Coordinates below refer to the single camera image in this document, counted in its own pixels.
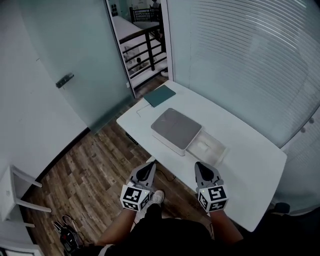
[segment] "glass door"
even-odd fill
[[[105,0],[19,0],[30,39],[73,110],[97,132],[133,99]]]

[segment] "white sneaker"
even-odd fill
[[[154,204],[160,205],[165,200],[165,193],[162,190],[157,190],[154,192],[152,197],[152,202]]]
[[[168,71],[162,71],[161,76],[168,78],[169,77]]]

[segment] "table leg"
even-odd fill
[[[6,220],[6,222],[14,223],[16,225],[25,226],[25,227],[28,227],[28,228],[35,228],[36,227],[35,224],[26,223],[26,222],[23,222],[23,221]]]
[[[23,173],[21,170],[19,170],[17,167],[15,167],[14,165],[11,166],[11,170],[13,172],[13,174],[17,175],[19,178],[23,179],[26,182],[29,182],[39,188],[42,188],[42,184],[39,182],[36,182],[32,177],[30,177],[29,175]]]
[[[146,163],[149,163],[149,162],[153,162],[154,160],[156,160],[153,156],[151,156],[147,161]]]
[[[35,210],[38,210],[38,211],[47,212],[47,213],[51,213],[52,212],[52,210],[50,208],[39,206],[39,205],[36,205],[36,204],[33,204],[33,203],[29,203],[29,202],[26,202],[26,201],[22,201],[20,199],[16,199],[15,202],[20,206],[28,207],[28,208],[35,209]]]

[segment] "person's arm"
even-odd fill
[[[131,231],[136,214],[137,212],[134,210],[123,209],[119,216],[104,231],[96,245],[116,245],[122,242]]]
[[[218,238],[226,245],[233,245],[244,239],[224,210],[212,211],[210,212],[210,217],[215,238]]]

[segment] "black metal railing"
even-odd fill
[[[167,57],[163,57],[163,58],[161,58],[161,59],[159,59],[159,60],[154,61],[154,58],[155,58],[156,56],[162,54],[163,52],[162,52],[162,50],[160,50],[158,53],[153,54],[152,50],[155,49],[155,48],[161,47],[161,43],[159,43],[159,44],[151,47],[151,41],[155,40],[156,38],[153,37],[153,38],[150,39],[150,35],[149,35],[149,34],[150,34],[150,33],[159,34],[159,33],[158,33],[159,28],[160,28],[159,25],[153,26],[153,27],[149,27],[149,28],[147,28],[147,29],[144,29],[144,30],[138,31],[138,32],[136,32],[136,33],[130,34],[130,35],[126,36],[125,38],[122,38],[122,39],[119,40],[120,45],[122,45],[122,44],[124,44],[124,43],[126,43],[126,42],[128,42],[128,41],[130,41],[130,40],[132,40],[132,39],[135,39],[135,38],[137,38],[137,37],[140,37],[140,36],[143,36],[143,35],[145,36],[145,41],[143,41],[143,42],[141,42],[141,43],[138,43],[137,45],[135,45],[135,46],[133,46],[133,47],[130,47],[130,48],[128,48],[128,49],[126,49],[126,50],[124,50],[124,51],[122,52],[123,55],[125,56],[126,53],[128,53],[129,51],[131,51],[131,50],[133,50],[133,49],[135,49],[135,48],[137,48],[137,47],[139,47],[139,46],[142,46],[142,45],[144,45],[144,44],[146,44],[146,46],[147,46],[147,49],[146,49],[146,50],[144,50],[144,51],[142,51],[142,52],[140,52],[140,53],[138,53],[138,54],[135,54],[134,56],[130,56],[130,57],[126,57],[126,56],[125,56],[125,58],[124,58],[124,59],[125,59],[125,63],[127,64],[128,62],[130,62],[130,61],[132,61],[133,59],[139,57],[140,55],[145,54],[145,53],[148,53],[148,58],[146,58],[146,59],[144,59],[144,60],[141,60],[141,61],[138,62],[137,64],[135,64],[135,65],[131,66],[130,68],[128,68],[129,73],[132,73],[132,71],[133,71],[134,68],[136,68],[136,67],[138,67],[138,66],[141,66],[143,63],[145,63],[145,62],[147,62],[147,61],[150,62],[149,65],[147,65],[147,66],[145,66],[145,67],[137,70],[136,72],[132,73],[132,74],[130,75],[130,78],[131,78],[131,79],[134,78],[134,77],[136,77],[137,75],[141,74],[143,71],[145,71],[145,70],[147,70],[147,69],[150,69],[150,68],[151,68],[151,70],[154,71],[154,70],[155,70],[155,65],[156,65],[157,63],[159,63],[159,62],[162,62],[163,60],[165,60],[165,59],[167,58]]]
[[[131,22],[159,22],[159,9],[147,8],[147,9],[130,9]]]

